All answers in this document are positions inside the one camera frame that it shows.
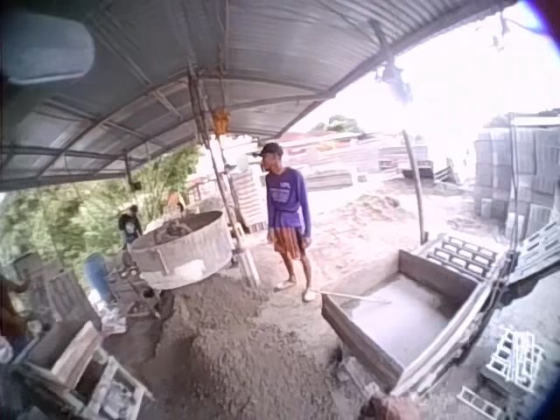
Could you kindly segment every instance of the sky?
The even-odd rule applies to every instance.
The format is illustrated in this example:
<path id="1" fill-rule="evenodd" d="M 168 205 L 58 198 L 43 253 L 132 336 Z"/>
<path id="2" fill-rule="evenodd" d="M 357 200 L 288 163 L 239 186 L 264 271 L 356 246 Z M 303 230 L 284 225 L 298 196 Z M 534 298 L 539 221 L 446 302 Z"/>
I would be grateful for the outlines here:
<path id="1" fill-rule="evenodd" d="M 525 3 L 504 17 L 527 27 L 542 26 Z M 396 59 L 410 84 L 413 102 L 401 108 L 387 87 L 368 74 L 340 92 L 291 131 L 308 131 L 329 116 L 358 120 L 365 131 L 396 132 L 406 127 L 425 137 L 472 141 L 480 127 L 499 113 L 560 108 L 560 56 L 552 41 L 508 23 L 504 48 L 499 15 L 434 38 Z"/>

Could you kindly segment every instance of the orange shorts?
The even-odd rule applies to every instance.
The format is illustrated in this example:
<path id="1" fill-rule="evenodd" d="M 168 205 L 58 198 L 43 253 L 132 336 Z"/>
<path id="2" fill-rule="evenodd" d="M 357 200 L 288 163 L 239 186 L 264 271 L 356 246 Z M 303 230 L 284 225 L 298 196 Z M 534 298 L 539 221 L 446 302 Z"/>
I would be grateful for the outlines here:
<path id="1" fill-rule="evenodd" d="M 274 250 L 282 255 L 298 260 L 305 255 L 301 232 L 296 227 L 276 227 L 274 229 Z"/>

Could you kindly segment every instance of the baseball cap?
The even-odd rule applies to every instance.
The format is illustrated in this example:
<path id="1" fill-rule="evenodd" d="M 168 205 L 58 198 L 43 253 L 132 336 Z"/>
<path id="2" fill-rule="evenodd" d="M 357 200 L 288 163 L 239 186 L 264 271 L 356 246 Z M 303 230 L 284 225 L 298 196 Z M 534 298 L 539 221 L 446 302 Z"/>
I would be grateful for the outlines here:
<path id="1" fill-rule="evenodd" d="M 262 157 L 267 153 L 282 156 L 284 154 L 284 150 L 282 149 L 282 146 L 278 143 L 266 143 L 262 148 L 261 153 L 259 153 L 259 156 Z"/>

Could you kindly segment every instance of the purple long-sleeve shirt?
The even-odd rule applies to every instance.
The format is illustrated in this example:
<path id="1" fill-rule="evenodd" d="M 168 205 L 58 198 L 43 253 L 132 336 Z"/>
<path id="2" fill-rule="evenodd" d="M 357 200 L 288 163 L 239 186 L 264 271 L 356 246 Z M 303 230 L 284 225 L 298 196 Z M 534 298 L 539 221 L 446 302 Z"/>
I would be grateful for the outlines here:
<path id="1" fill-rule="evenodd" d="M 270 172 L 265 180 L 269 228 L 304 228 L 304 236 L 311 237 L 312 221 L 307 203 L 307 188 L 301 172 L 286 168 L 281 175 Z"/>

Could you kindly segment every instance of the sand pile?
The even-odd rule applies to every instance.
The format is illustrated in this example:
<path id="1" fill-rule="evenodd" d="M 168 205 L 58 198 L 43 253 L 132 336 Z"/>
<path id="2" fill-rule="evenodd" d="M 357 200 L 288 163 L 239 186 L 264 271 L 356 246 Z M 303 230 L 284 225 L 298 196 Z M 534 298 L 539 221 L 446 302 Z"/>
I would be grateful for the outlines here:
<path id="1" fill-rule="evenodd" d="M 158 418 L 339 418 L 330 373 L 298 336 L 252 321 L 266 298 L 224 276 L 177 290 L 157 356 L 143 368 L 163 405 Z"/>
<path id="2" fill-rule="evenodd" d="M 339 212 L 364 221 L 401 221 L 414 217 L 401 207 L 398 199 L 374 194 L 363 194 L 356 201 L 343 206 Z"/>
<path id="3" fill-rule="evenodd" d="M 230 418 L 338 418 L 326 370 L 298 344 L 273 325 L 206 330 L 192 343 L 198 391 Z"/>

